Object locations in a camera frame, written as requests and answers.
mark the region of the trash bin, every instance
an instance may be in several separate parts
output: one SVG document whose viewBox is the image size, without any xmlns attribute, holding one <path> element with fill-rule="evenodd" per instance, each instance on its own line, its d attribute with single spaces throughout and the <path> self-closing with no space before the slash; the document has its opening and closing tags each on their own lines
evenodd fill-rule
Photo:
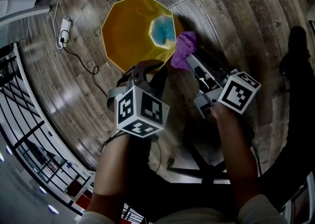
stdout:
<svg viewBox="0 0 315 224">
<path fill-rule="evenodd" d="M 160 15 L 171 16 L 176 36 L 184 31 L 173 12 L 155 0 L 122 0 L 115 3 L 102 27 L 105 52 L 115 65 L 126 72 L 140 61 L 166 62 L 175 46 L 155 46 L 149 36 L 150 24 Z"/>
</svg>

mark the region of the black pants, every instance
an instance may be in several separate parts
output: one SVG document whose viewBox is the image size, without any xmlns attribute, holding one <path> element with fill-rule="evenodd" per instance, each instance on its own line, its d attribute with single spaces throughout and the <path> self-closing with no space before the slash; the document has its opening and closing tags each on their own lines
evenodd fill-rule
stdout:
<svg viewBox="0 0 315 224">
<path fill-rule="evenodd" d="M 315 128 L 315 77 L 308 61 L 296 66 L 290 80 L 290 120 L 286 146 L 276 162 L 260 178 L 262 193 L 280 209 L 312 171 Z M 133 138 L 130 142 L 126 204 L 155 222 L 179 210 L 211 207 L 234 216 L 232 188 L 225 184 L 170 183 L 148 166 L 151 142 Z"/>
</svg>

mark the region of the person's arm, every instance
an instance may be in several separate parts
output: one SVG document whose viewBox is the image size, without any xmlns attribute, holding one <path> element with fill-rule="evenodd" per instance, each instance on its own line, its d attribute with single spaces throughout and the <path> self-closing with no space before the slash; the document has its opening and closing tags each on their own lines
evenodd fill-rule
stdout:
<svg viewBox="0 0 315 224">
<path fill-rule="evenodd" d="M 256 160 L 234 112 L 221 103 L 216 103 L 211 111 L 217 120 L 226 171 L 239 211 L 246 202 L 260 194 Z"/>
<path fill-rule="evenodd" d="M 129 135 L 125 134 L 105 146 L 98 163 L 93 195 L 87 209 L 108 217 L 116 224 L 120 223 L 125 202 L 128 144 Z"/>
</svg>

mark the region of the purple rag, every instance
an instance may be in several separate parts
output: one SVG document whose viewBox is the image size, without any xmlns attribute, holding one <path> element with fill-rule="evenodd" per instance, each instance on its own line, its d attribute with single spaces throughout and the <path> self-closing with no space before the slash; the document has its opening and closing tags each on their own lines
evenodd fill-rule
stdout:
<svg viewBox="0 0 315 224">
<path fill-rule="evenodd" d="M 182 32 L 178 35 L 176 41 L 176 50 L 171 60 L 171 66 L 191 70 L 186 61 L 186 57 L 193 53 L 197 47 L 195 32 Z"/>
</svg>

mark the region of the white cable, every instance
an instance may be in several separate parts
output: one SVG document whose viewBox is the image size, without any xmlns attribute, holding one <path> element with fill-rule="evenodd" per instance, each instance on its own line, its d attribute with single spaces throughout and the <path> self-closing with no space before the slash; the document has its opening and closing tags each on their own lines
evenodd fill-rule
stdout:
<svg viewBox="0 0 315 224">
<path fill-rule="evenodd" d="M 25 42 L 25 41 L 26 41 L 26 39 L 28 38 L 28 35 L 29 35 L 29 29 L 30 29 L 30 18 L 31 18 L 31 17 L 29 17 L 29 24 L 28 24 L 28 29 L 27 29 L 27 31 L 26 31 L 26 36 L 25 36 L 25 39 L 20 41 L 18 48 L 20 47 L 20 45 L 22 44 L 22 42 Z"/>
<path fill-rule="evenodd" d="M 58 39 L 57 39 L 56 30 L 55 30 L 55 18 L 56 18 L 56 14 L 57 14 L 58 4 L 59 4 L 59 0 L 57 0 L 55 15 L 54 15 L 54 19 L 53 19 L 53 29 L 54 29 L 54 33 L 55 33 L 56 47 L 58 49 L 62 49 L 63 48 L 62 46 L 58 46 Z"/>
</svg>

